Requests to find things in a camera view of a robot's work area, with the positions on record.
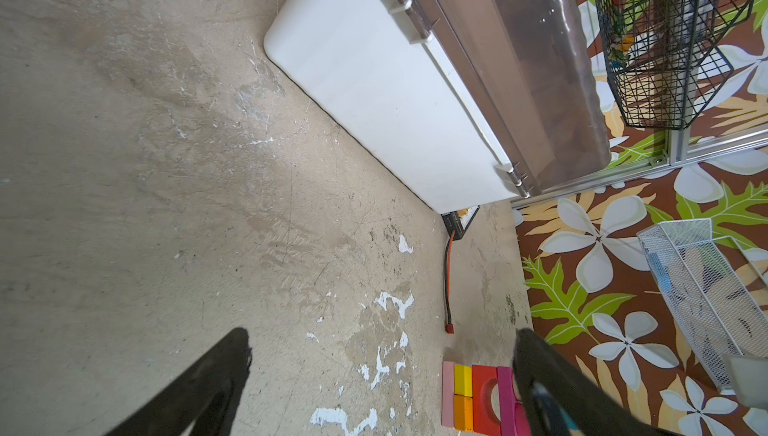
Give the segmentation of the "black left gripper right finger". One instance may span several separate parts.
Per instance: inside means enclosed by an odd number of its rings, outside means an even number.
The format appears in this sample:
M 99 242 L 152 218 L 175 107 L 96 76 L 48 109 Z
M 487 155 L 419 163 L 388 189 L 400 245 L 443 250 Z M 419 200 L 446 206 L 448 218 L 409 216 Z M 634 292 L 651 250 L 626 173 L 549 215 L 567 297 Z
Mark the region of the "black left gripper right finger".
M 515 382 L 533 435 L 668 435 L 636 419 L 529 328 L 516 333 Z

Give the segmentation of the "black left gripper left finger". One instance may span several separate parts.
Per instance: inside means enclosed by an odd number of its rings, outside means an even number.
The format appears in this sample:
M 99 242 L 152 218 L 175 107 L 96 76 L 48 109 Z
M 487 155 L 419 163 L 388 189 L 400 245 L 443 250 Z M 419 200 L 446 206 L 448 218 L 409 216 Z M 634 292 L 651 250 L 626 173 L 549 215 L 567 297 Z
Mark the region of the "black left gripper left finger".
M 228 435 L 250 375 L 246 329 L 236 327 L 110 435 Z

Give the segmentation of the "magenta cylinder block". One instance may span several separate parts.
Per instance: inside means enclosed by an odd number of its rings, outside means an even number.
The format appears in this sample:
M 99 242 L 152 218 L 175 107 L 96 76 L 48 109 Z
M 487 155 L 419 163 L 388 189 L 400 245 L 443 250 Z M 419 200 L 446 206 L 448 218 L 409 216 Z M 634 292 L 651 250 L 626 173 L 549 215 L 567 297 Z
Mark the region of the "magenta cylinder block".
M 515 436 L 531 436 L 530 425 L 527 420 L 525 409 L 521 402 L 516 402 L 514 406 L 513 429 Z

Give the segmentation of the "red arch block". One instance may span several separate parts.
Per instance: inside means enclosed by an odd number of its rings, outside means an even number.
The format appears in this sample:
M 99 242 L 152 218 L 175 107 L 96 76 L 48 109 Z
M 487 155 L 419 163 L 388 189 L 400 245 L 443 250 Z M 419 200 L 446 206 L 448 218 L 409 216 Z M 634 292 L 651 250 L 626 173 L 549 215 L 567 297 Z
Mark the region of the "red arch block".
M 500 436 L 501 422 L 496 415 L 492 395 L 497 387 L 497 368 L 483 365 L 472 366 L 473 427 L 481 435 Z

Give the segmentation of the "orange block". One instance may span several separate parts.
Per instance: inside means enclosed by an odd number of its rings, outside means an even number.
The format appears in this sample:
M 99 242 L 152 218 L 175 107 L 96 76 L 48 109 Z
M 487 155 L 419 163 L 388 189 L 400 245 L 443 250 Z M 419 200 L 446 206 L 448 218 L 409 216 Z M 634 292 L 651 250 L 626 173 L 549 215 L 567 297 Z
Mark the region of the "orange block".
M 474 431 L 473 398 L 453 395 L 453 424 L 454 428 L 462 432 Z

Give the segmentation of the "yellow block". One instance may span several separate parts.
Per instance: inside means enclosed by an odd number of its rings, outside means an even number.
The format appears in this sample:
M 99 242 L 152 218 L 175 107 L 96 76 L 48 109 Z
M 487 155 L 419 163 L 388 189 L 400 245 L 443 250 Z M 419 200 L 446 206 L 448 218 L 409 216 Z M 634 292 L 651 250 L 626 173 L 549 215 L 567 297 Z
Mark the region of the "yellow block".
M 454 365 L 454 394 L 472 398 L 472 367 L 461 364 Z

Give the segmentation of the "light pink block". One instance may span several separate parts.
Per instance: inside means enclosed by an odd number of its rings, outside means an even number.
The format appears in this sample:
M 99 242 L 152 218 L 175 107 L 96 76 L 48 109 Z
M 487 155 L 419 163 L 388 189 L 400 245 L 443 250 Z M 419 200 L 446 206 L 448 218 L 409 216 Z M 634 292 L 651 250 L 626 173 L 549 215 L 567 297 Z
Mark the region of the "light pink block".
M 454 390 L 455 390 L 455 363 L 444 361 L 442 363 L 442 399 L 441 399 L 441 424 L 447 428 L 454 427 Z

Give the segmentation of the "magenta rectangular block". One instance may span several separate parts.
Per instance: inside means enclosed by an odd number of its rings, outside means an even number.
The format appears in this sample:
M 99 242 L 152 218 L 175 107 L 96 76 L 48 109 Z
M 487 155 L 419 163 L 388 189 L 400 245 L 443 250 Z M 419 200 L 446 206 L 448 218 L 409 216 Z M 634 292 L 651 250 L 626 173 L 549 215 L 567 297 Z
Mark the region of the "magenta rectangular block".
M 502 436 L 519 436 L 519 402 L 514 391 L 513 371 L 510 367 L 497 367 L 497 385 L 500 406 L 500 428 Z

